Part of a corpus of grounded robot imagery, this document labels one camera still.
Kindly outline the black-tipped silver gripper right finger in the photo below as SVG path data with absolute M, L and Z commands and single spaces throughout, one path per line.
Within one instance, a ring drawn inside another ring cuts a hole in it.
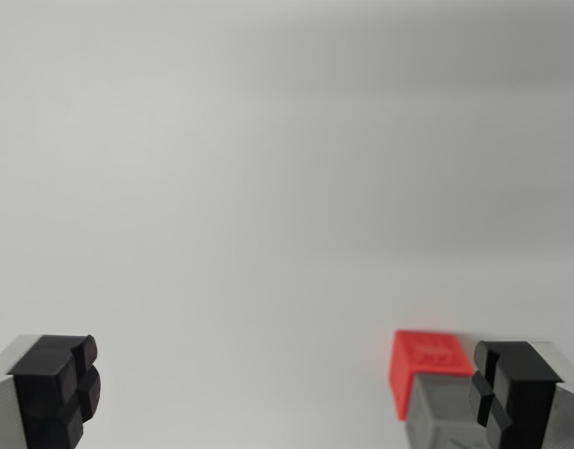
M 550 342 L 479 341 L 469 401 L 490 447 L 574 448 L 574 365 Z

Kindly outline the black-tipped silver gripper left finger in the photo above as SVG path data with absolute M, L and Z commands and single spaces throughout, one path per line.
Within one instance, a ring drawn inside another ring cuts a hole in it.
M 0 448 L 78 446 L 101 378 L 93 336 L 20 335 L 0 354 Z

